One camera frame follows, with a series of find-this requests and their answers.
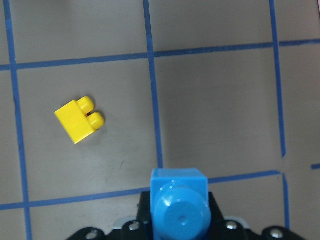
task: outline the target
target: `blue line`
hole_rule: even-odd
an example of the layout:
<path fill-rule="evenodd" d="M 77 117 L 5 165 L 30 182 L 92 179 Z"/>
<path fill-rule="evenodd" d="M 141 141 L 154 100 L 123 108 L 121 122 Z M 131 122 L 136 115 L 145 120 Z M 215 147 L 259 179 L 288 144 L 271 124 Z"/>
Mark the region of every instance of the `blue line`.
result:
<path fill-rule="evenodd" d="M 15 103 L 15 121 L 16 121 L 16 131 L 17 131 L 17 139 L 18 139 L 18 146 L 19 146 L 19 159 L 20 159 L 22 195 L 23 195 L 23 203 L 24 203 L 24 221 L 25 221 L 26 239 L 32 240 L 33 237 L 32 237 L 31 216 L 30 216 L 30 208 L 29 208 L 27 165 L 26 165 L 26 156 L 25 156 L 25 144 L 24 144 L 23 124 L 22 124 L 19 85 L 18 85 L 18 73 L 17 73 L 17 64 L 16 64 L 16 52 L 15 52 L 13 25 L 12 25 L 12 19 L 11 19 L 10 1 L 3 0 L 3 6 L 4 6 L 6 35 L 7 35 L 9 59 L 10 59 L 13 98 Z"/>
<path fill-rule="evenodd" d="M 311 169 L 312 169 L 312 170 L 320 169 L 320 164 L 313 164 L 313 165 L 311 165 Z"/>
<path fill-rule="evenodd" d="M 206 54 L 206 53 L 213 53 L 213 52 L 266 49 L 266 48 L 272 48 L 272 47 L 273 47 L 272 42 L 241 44 L 241 45 L 227 45 L 227 46 L 212 46 L 212 47 L 201 47 L 201 48 L 193 48 L 193 49 L 158 51 L 158 52 L 154 53 L 154 56 L 156 58 L 159 58 L 159 57 L 170 57 L 170 56 L 180 56 L 180 55 Z"/>
<path fill-rule="evenodd" d="M 283 180 L 283 201 L 284 201 L 284 218 L 285 227 L 290 230 L 290 202 L 289 202 L 289 187 L 286 179 L 286 175 L 282 174 Z"/>
<path fill-rule="evenodd" d="M 248 179 L 264 178 L 264 177 L 276 176 L 276 175 L 280 175 L 280 174 L 281 174 L 281 172 L 275 171 L 275 170 L 261 171 L 261 172 L 241 174 L 241 175 L 209 178 L 208 183 L 209 184 L 218 184 L 218 183 L 234 182 L 234 181 L 241 181 L 241 180 L 248 180 Z"/>
<path fill-rule="evenodd" d="M 164 167 L 164 163 L 163 163 L 163 156 L 162 156 L 160 115 L 159 115 L 159 104 L 158 104 L 156 68 L 155 68 L 155 53 L 154 53 L 154 46 L 152 41 L 149 0 L 143 0 L 143 10 L 144 10 L 146 44 L 148 49 L 149 71 L 150 71 L 150 80 L 151 80 L 157 163 L 158 163 L 158 168 L 162 169 Z"/>
<path fill-rule="evenodd" d="M 285 135 L 285 121 L 284 121 L 284 107 L 282 99 L 282 87 L 281 87 L 281 69 L 279 58 L 279 41 L 277 32 L 277 19 L 275 1 L 269 0 L 270 15 L 271 15 L 271 27 L 273 37 L 273 52 L 274 52 L 274 64 L 275 64 L 275 78 L 276 78 L 276 95 L 278 100 L 278 117 L 279 117 L 279 131 L 281 142 L 282 157 L 286 155 L 286 135 Z"/>
<path fill-rule="evenodd" d="M 12 209 L 23 209 L 24 207 L 25 207 L 25 204 L 23 202 L 2 204 L 0 205 L 0 211 L 12 210 Z"/>
<path fill-rule="evenodd" d="M 36 208 L 36 207 L 44 207 L 44 206 L 52 206 L 52 205 L 71 204 L 71 203 L 79 203 L 79 202 L 87 202 L 87 201 L 93 201 L 93 200 L 137 195 L 137 194 L 140 194 L 141 192 L 147 192 L 147 191 L 150 191 L 149 187 L 123 190 L 123 191 L 106 192 L 106 193 L 99 193 L 99 194 L 92 194 L 92 195 L 85 195 L 85 196 L 75 196 L 75 197 L 50 199 L 50 200 L 42 200 L 42 201 L 31 201 L 29 205 L 31 208 Z"/>
<path fill-rule="evenodd" d="M 320 39 L 307 39 L 307 40 L 296 40 L 296 41 L 281 41 L 279 45 L 281 47 L 292 47 L 300 45 L 313 45 L 320 44 Z"/>
<path fill-rule="evenodd" d="M 8 70 L 10 70 L 10 65 L 0 65 L 0 72 Z"/>
<path fill-rule="evenodd" d="M 88 57 L 80 59 L 66 59 L 66 60 L 55 60 L 55 61 L 41 61 L 41 62 L 30 62 L 30 63 L 19 63 L 17 69 L 35 69 L 35 68 L 47 68 L 47 67 L 58 67 L 78 64 L 92 64 L 92 63 L 105 63 L 135 59 L 146 59 L 147 53 L 135 53 L 125 55 L 112 55 L 112 56 L 99 56 L 99 57 Z"/>

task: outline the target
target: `blue block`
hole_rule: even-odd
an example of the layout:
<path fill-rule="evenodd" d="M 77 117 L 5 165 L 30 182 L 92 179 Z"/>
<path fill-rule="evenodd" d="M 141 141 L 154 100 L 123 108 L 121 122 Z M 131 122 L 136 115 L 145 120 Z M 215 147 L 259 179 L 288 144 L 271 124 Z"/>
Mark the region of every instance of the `blue block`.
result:
<path fill-rule="evenodd" d="M 208 179 L 198 169 L 154 169 L 150 209 L 154 240 L 200 240 L 211 223 Z"/>

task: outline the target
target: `metal bolt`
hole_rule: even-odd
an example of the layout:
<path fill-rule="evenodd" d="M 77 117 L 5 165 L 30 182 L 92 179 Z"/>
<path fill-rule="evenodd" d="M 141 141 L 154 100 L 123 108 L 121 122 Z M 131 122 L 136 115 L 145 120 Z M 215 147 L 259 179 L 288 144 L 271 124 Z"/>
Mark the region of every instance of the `metal bolt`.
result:
<path fill-rule="evenodd" d="M 129 225 L 129 229 L 131 231 L 138 230 L 140 228 L 140 223 L 138 221 L 134 221 Z"/>
<path fill-rule="evenodd" d="M 277 228 L 274 228 L 270 231 L 270 235 L 271 237 L 275 238 L 275 239 L 282 239 L 284 237 L 284 234 L 282 233 L 282 231 L 280 231 Z"/>
<path fill-rule="evenodd" d="M 235 221 L 227 221 L 225 223 L 225 226 L 229 230 L 236 230 L 238 228 L 238 225 Z"/>
<path fill-rule="evenodd" d="M 87 235 L 85 235 L 86 240 L 93 240 L 98 236 L 98 231 L 96 229 L 92 229 Z"/>

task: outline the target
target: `yellow toy brick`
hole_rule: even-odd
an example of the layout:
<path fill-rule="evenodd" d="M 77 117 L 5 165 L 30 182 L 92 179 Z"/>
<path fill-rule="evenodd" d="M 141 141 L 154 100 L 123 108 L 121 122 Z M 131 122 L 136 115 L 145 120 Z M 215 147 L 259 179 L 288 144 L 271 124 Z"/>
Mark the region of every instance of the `yellow toy brick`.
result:
<path fill-rule="evenodd" d="M 74 144 L 81 142 L 105 124 L 100 113 L 94 112 L 94 103 L 88 96 L 72 100 L 54 114 L 69 134 Z"/>

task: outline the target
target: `building block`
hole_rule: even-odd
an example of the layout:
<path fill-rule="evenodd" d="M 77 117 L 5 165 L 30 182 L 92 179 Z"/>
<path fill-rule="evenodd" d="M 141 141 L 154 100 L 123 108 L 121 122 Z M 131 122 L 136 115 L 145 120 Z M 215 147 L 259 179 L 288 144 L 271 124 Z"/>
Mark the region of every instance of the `building block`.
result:
<path fill-rule="evenodd" d="M 208 179 L 199 170 L 154 169 L 150 210 L 154 240 L 201 240 L 210 227 Z"/>
<path fill-rule="evenodd" d="M 88 115 L 94 108 L 93 101 L 84 96 L 78 101 L 72 100 L 54 113 L 74 144 L 81 142 L 105 124 L 100 113 Z"/>

